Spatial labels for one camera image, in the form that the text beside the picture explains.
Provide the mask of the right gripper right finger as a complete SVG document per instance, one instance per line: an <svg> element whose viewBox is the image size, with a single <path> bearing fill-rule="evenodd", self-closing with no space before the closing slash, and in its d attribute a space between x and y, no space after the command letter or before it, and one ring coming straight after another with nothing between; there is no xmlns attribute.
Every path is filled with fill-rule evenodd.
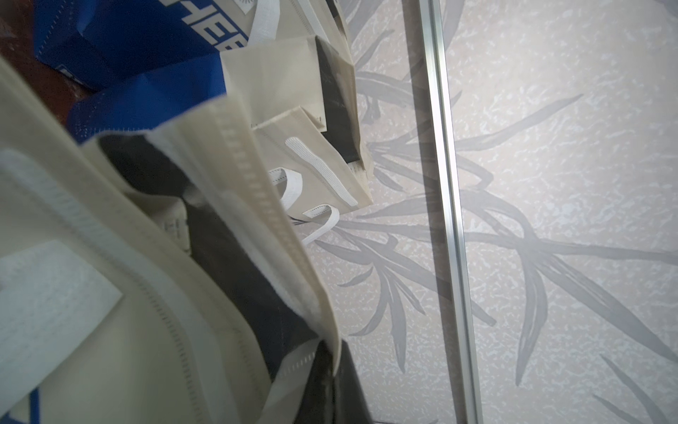
<svg viewBox="0 0 678 424"><path fill-rule="evenodd" d="M335 424L374 424L346 341L335 375Z"/></svg>

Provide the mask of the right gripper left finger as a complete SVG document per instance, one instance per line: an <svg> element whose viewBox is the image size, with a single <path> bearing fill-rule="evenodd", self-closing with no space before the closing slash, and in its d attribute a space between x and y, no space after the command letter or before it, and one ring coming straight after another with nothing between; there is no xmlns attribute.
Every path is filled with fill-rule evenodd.
<svg viewBox="0 0 678 424"><path fill-rule="evenodd" d="M307 423L334 421L333 357L324 342L320 342L307 381Z"/></svg>

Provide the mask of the takeout bag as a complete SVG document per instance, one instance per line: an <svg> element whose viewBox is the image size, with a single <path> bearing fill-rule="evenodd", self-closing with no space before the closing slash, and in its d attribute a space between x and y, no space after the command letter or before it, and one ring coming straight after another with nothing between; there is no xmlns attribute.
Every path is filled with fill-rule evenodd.
<svg viewBox="0 0 678 424"><path fill-rule="evenodd" d="M78 146L1 65L1 420L307 423L342 339L238 97Z"/></svg>
<svg viewBox="0 0 678 424"><path fill-rule="evenodd" d="M311 244L371 203L356 112L355 70L318 35L210 53L125 79L78 102L76 141L140 134L222 96L238 97L286 213L316 222Z"/></svg>
<svg viewBox="0 0 678 424"><path fill-rule="evenodd" d="M317 35L349 54L335 1L36 1L35 56L99 91L217 51Z"/></svg>

